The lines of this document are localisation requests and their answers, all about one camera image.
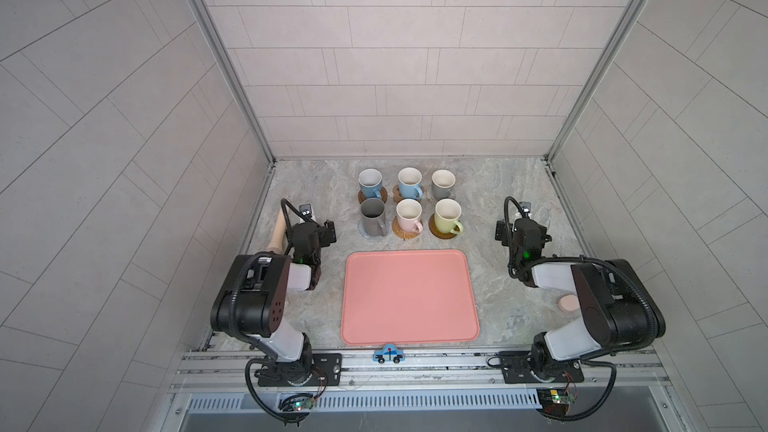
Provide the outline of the light blue woven coaster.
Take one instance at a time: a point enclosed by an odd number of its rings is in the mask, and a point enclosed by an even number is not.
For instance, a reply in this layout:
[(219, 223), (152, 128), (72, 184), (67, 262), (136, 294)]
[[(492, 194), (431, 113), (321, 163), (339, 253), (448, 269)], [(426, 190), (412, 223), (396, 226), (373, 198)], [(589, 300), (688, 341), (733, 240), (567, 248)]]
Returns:
[(383, 235), (370, 235), (367, 233), (365, 229), (366, 222), (363, 219), (360, 219), (357, 224), (357, 230), (360, 233), (360, 235), (366, 239), (366, 240), (372, 240), (372, 241), (380, 241), (383, 240), (385, 237), (388, 237), (392, 235), (391, 227), (389, 225), (386, 225), (383, 229), (384, 234)]

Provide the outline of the grey metal mug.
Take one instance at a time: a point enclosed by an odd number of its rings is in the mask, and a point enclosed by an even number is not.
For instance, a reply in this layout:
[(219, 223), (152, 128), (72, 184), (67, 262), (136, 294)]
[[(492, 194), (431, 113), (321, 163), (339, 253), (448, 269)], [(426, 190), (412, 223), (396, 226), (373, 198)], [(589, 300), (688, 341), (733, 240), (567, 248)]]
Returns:
[(366, 222), (365, 229), (370, 235), (383, 235), (386, 226), (385, 203), (379, 199), (369, 198), (360, 206), (362, 219)]

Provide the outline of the green handled white mug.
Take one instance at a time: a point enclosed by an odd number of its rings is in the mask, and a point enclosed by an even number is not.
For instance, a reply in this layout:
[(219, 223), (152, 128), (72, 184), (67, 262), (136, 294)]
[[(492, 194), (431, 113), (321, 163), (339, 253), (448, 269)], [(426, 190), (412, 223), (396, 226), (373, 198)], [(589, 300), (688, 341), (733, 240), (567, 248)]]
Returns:
[(434, 224), (436, 230), (444, 235), (459, 235), (464, 231), (460, 221), (461, 205), (453, 199), (441, 199), (435, 205)]

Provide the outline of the blue mug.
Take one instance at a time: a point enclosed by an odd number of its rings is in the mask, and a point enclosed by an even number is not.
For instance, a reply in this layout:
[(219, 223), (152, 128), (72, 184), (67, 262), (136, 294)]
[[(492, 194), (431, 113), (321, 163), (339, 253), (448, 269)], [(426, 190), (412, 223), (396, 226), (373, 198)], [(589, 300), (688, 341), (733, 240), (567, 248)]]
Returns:
[(374, 195), (380, 195), (380, 190), (383, 188), (382, 180), (382, 173), (374, 168), (365, 169), (358, 175), (360, 190), (363, 191), (368, 199), (374, 198)]
[(398, 187), (403, 199), (421, 201), (424, 192), (421, 186), (422, 174), (414, 167), (406, 167), (398, 173)]

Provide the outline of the tan rattan coaster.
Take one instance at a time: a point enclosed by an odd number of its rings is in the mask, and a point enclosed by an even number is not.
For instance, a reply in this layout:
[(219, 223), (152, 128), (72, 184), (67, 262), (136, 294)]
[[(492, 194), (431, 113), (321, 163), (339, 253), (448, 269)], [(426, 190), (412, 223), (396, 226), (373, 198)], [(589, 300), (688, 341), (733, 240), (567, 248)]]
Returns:
[(421, 221), (416, 222), (407, 222), (407, 225), (412, 225), (412, 230), (404, 230), (400, 226), (400, 222), (398, 219), (394, 219), (392, 222), (392, 231), (394, 234), (399, 237), (402, 240), (412, 240), (421, 235), (423, 232), (423, 224)]

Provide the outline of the brown wooden coaster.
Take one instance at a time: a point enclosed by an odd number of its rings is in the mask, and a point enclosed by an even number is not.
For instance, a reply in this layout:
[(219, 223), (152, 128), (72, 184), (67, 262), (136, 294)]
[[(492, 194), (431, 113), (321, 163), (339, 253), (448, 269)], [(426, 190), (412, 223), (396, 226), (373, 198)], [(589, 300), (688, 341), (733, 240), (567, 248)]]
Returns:
[[(362, 190), (359, 190), (359, 191), (358, 191), (358, 195), (357, 195), (357, 198), (358, 198), (358, 202), (359, 202), (360, 204), (362, 204), (362, 203), (363, 203), (365, 200), (368, 200), (368, 197), (367, 197), (367, 196), (366, 196), (366, 195), (363, 193), (363, 191), (362, 191)], [(377, 196), (377, 195), (374, 195), (374, 198), (375, 198), (375, 199), (379, 199), (379, 200), (381, 200), (382, 202), (386, 203), (386, 202), (388, 201), (388, 198), (389, 198), (389, 194), (388, 194), (388, 191), (387, 191), (387, 189), (386, 189), (386, 188), (382, 188), (382, 189), (380, 190), (380, 195), (379, 195), (379, 196)]]
[(434, 220), (434, 217), (433, 217), (433, 216), (431, 216), (431, 217), (429, 218), (429, 221), (428, 221), (428, 228), (429, 228), (429, 231), (430, 231), (430, 233), (431, 233), (433, 236), (435, 236), (435, 237), (437, 237), (437, 238), (439, 238), (439, 239), (441, 239), (441, 240), (451, 240), (451, 239), (454, 239), (454, 238), (456, 238), (456, 237), (458, 237), (458, 236), (460, 235), (460, 233), (456, 233), (455, 231), (451, 231), (451, 232), (448, 232), (448, 233), (443, 233), (443, 232), (441, 232), (441, 231), (440, 231), (440, 230), (437, 228), (437, 226), (436, 226), (436, 224), (435, 224), (435, 220)]

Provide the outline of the grey handled white mug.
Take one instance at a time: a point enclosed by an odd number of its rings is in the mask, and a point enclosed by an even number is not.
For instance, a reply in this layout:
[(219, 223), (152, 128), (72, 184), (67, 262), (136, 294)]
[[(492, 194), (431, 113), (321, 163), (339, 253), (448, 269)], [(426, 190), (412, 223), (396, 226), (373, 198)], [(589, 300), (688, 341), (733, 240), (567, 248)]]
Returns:
[(431, 194), (435, 202), (455, 197), (456, 176), (445, 169), (436, 170), (431, 177)]

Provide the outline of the cork paw print coaster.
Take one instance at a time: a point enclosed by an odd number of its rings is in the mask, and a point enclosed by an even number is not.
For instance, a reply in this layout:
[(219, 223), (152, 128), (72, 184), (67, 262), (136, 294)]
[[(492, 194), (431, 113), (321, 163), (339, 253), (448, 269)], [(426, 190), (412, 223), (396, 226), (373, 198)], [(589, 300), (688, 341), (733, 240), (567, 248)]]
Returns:
[(394, 201), (396, 203), (399, 203), (401, 200), (404, 200), (404, 199), (410, 199), (410, 200), (415, 200), (417, 202), (420, 202), (424, 197), (424, 192), (420, 185), (415, 185), (415, 186), (407, 185), (405, 187), (405, 192), (402, 192), (401, 186), (397, 184), (393, 188), (393, 193), (394, 193)]

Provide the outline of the pink handled white mug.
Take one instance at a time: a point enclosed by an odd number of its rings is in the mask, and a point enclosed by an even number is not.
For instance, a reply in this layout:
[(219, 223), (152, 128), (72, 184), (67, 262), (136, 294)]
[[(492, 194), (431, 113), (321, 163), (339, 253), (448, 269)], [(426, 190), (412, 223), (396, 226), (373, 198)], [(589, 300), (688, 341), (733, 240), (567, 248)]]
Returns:
[(403, 232), (419, 235), (423, 231), (422, 206), (417, 200), (402, 199), (397, 203), (396, 214), (397, 223)]

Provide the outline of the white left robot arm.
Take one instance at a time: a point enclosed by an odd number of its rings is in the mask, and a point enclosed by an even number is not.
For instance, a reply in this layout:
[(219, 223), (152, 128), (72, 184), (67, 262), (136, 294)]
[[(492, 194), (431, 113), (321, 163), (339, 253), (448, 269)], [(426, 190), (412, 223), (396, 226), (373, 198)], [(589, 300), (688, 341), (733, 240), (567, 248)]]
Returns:
[(299, 384), (312, 375), (309, 338), (283, 315), (289, 291), (316, 288), (321, 250), (335, 242), (335, 225), (329, 220), (290, 226), (280, 217), (265, 250), (235, 258), (214, 301), (211, 328), (263, 352), (257, 362), (272, 380)]

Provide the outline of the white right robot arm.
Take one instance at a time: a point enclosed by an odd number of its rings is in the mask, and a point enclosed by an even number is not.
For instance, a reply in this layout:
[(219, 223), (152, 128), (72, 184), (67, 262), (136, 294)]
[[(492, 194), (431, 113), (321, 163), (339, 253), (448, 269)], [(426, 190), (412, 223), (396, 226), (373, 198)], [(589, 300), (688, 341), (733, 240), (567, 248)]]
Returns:
[(663, 314), (627, 261), (545, 257), (551, 236), (528, 217), (499, 220), (495, 239), (509, 249), (512, 278), (530, 288), (570, 293), (578, 302), (578, 319), (534, 338), (533, 369), (641, 349), (665, 334)]

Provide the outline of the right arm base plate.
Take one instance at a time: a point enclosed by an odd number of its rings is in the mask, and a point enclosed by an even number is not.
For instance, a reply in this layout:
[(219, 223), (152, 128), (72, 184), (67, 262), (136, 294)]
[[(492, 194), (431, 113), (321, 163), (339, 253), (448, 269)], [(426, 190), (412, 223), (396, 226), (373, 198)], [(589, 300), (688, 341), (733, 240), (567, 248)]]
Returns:
[(582, 383), (585, 378), (578, 361), (557, 361), (546, 351), (502, 351), (497, 355), (506, 384)]

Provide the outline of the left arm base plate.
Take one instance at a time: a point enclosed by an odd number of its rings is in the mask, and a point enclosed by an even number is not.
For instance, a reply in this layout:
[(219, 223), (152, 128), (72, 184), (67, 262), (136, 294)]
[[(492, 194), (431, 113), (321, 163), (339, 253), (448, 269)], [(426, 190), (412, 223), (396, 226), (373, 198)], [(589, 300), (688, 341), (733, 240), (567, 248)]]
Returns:
[(342, 355), (312, 353), (296, 361), (260, 364), (251, 375), (259, 387), (337, 386), (340, 383)]

